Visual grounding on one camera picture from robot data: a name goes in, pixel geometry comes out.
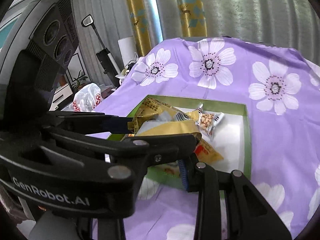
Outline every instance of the screw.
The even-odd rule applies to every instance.
[[[131,176],[131,171],[126,166],[116,165],[108,169],[108,175],[112,179],[126,179]]]
[[[135,144],[137,146],[148,145],[148,143],[146,141],[143,141],[143,140],[134,140],[133,144]]]
[[[162,156],[160,154],[155,156],[156,163],[160,162],[162,160]]]
[[[239,170],[234,170],[232,173],[233,173],[233,175],[236,176],[236,177],[241,177],[241,176],[242,176],[242,172],[239,171]]]
[[[197,166],[197,168],[199,168],[199,169],[203,169],[203,168],[205,168],[205,163],[198,162],[198,163],[196,164],[196,166]]]

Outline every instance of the green plant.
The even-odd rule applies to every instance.
[[[88,78],[85,74],[80,75],[80,73],[81,70],[79,71],[78,77],[72,79],[72,88],[76,91],[80,90],[84,86],[84,84],[81,82],[85,81]]]

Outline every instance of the white plastic bag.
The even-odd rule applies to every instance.
[[[101,89],[94,83],[81,88],[73,99],[75,112],[92,112],[101,103]]]

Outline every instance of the box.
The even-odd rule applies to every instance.
[[[212,146],[224,160],[213,163],[212,167],[218,171],[231,172],[241,170],[250,179],[251,176],[251,136],[246,105],[198,98],[184,98],[171,96],[148,95],[147,97],[167,103],[183,112],[197,109],[203,104],[205,113],[223,112],[224,119],[215,129]],[[134,117],[142,101],[128,114]],[[121,140],[124,135],[113,134],[108,140]],[[183,188],[181,179],[164,173],[157,167],[148,168],[147,178],[167,184],[171,187]]]

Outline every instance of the floral tablecloth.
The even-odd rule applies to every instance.
[[[177,38],[140,59],[95,111],[126,116],[148,94],[246,104],[251,181],[296,237],[320,203],[319,89],[320,67],[295,49],[234,38]],[[153,194],[138,200],[135,214],[124,221],[127,239],[193,239],[197,195],[149,183]]]

